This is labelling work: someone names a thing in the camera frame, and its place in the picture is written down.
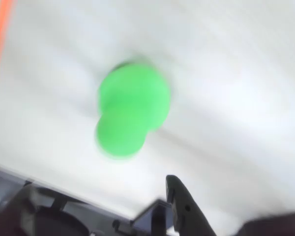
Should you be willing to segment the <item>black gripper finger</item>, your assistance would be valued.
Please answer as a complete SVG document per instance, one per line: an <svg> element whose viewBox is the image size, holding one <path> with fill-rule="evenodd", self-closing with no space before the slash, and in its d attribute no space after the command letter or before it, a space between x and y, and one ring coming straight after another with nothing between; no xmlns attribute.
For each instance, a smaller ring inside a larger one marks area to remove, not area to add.
<svg viewBox="0 0 295 236"><path fill-rule="evenodd" d="M295 236L295 213L255 219L242 227L243 236Z"/></svg>
<svg viewBox="0 0 295 236"><path fill-rule="evenodd" d="M177 176L166 176L166 194L174 215L175 232L180 236L216 235L190 192Z"/></svg>

